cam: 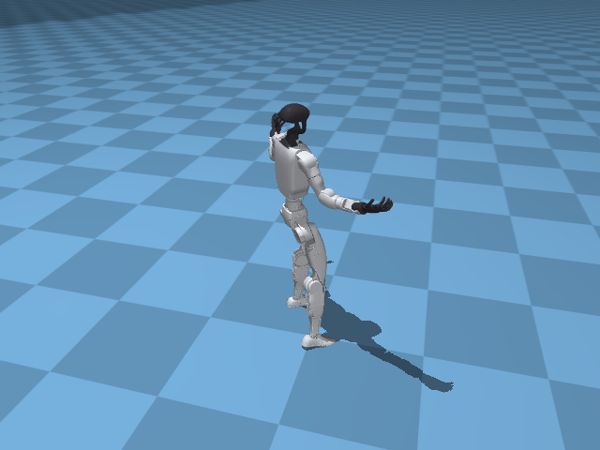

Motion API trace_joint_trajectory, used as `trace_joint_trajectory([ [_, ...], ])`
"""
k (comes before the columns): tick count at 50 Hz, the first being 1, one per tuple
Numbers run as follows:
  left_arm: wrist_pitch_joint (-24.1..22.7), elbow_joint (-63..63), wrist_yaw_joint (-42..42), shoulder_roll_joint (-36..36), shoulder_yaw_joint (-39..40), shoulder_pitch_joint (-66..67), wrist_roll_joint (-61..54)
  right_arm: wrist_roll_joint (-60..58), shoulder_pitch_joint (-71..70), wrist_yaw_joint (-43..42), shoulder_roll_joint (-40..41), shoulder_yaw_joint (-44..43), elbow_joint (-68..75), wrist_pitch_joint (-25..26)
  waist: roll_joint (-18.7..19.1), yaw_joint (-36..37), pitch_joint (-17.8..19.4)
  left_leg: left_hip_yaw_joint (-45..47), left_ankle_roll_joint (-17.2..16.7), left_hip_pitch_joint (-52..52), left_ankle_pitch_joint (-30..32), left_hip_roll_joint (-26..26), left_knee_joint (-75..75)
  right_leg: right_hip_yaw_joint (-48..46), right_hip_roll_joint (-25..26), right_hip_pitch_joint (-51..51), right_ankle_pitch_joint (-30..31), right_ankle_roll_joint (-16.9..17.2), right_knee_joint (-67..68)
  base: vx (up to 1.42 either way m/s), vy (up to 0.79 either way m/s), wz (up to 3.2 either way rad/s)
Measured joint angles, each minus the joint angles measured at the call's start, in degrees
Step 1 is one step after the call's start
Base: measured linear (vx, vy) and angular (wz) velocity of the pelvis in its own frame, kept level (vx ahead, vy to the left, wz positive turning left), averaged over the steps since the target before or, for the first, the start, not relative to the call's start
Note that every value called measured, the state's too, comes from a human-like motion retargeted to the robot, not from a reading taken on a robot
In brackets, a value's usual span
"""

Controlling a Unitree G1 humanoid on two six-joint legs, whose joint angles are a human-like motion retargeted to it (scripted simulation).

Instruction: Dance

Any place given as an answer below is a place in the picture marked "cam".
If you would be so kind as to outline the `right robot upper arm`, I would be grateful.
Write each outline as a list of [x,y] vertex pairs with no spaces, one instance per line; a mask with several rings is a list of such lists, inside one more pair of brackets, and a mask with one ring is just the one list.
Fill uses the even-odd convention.
[[333,189],[324,187],[323,178],[319,170],[318,160],[313,154],[310,154],[305,150],[299,152],[296,156],[298,159],[298,166],[300,170],[306,174],[312,189],[317,195],[317,198],[321,193],[324,193],[329,197],[336,195]]

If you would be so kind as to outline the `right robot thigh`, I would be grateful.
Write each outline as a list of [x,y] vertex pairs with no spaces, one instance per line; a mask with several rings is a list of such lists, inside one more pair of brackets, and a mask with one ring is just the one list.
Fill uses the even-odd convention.
[[326,276],[326,251],[323,239],[313,222],[305,222],[301,217],[294,222],[294,233],[298,241],[305,243],[305,252],[308,264],[312,269],[312,275],[304,280],[304,289],[308,293],[308,284],[312,280],[319,280],[324,284]]

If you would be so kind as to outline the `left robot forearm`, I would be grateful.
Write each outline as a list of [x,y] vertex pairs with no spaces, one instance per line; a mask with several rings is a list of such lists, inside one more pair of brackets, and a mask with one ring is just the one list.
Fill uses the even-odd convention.
[[[275,135],[277,135],[277,134],[278,134],[278,133],[277,133],[277,132],[275,132]],[[270,135],[270,134],[269,134],[269,135]],[[274,136],[275,136],[275,135],[274,135]],[[272,137],[270,137],[270,136],[269,136],[269,139],[270,139],[270,140],[269,140],[269,142],[270,142],[270,146],[269,146],[269,157],[271,158],[271,156],[272,156],[272,151],[271,151],[271,149],[272,149]]]

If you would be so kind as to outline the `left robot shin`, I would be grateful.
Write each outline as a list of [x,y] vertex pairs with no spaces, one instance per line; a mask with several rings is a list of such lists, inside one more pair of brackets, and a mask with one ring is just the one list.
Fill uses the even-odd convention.
[[[295,264],[292,261],[292,280],[294,281],[294,299],[302,299],[302,292],[304,291],[304,280],[308,277],[310,265],[307,263],[304,266]],[[301,295],[300,295],[301,293]],[[300,298],[299,298],[300,296]],[[297,299],[296,299],[297,298]]]

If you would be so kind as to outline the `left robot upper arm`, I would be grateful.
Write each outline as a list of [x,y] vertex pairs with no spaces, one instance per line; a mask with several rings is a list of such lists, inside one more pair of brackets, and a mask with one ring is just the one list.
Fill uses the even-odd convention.
[[[284,132],[284,133],[285,133],[285,132]],[[276,142],[276,140],[278,139],[278,137],[280,137],[280,136],[284,135],[284,133],[280,133],[280,134],[277,134],[277,135],[275,135],[275,136],[273,136],[273,137],[272,137],[272,149],[271,149],[271,151],[272,151],[272,156],[271,156],[271,159],[272,159],[273,161],[275,161],[275,142]],[[287,135],[287,133],[286,133],[285,135]]]

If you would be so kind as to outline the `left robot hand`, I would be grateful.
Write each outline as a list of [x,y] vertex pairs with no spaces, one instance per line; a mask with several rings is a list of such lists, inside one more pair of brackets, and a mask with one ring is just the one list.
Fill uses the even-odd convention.
[[279,115],[279,112],[277,114],[274,113],[272,116],[272,129],[270,131],[270,135],[269,135],[270,137],[273,137],[275,135],[275,132],[277,132],[277,134],[280,134],[279,132],[281,131],[282,126],[286,123],[286,122],[281,123],[282,120],[281,119],[279,120],[278,115]]

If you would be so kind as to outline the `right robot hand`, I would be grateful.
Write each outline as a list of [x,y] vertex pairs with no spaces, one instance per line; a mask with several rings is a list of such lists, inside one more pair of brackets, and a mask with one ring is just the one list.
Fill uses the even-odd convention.
[[387,212],[392,206],[393,202],[390,198],[387,199],[386,203],[384,203],[385,197],[382,198],[382,201],[378,204],[372,204],[374,199],[371,199],[369,203],[365,202],[354,202],[352,204],[352,210],[358,210],[360,214],[364,215],[366,213],[379,213],[379,212]]

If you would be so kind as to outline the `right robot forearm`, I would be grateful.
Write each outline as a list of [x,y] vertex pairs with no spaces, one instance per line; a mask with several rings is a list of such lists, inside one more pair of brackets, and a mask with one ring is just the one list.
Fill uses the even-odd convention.
[[348,198],[343,198],[339,195],[334,195],[333,197],[329,197],[324,193],[319,194],[319,201],[321,204],[325,205],[328,208],[331,209],[340,209],[346,212],[353,212],[357,215],[362,215],[359,213],[358,210],[352,210],[352,204],[353,203],[360,203],[359,201],[355,201],[352,199],[348,199]]

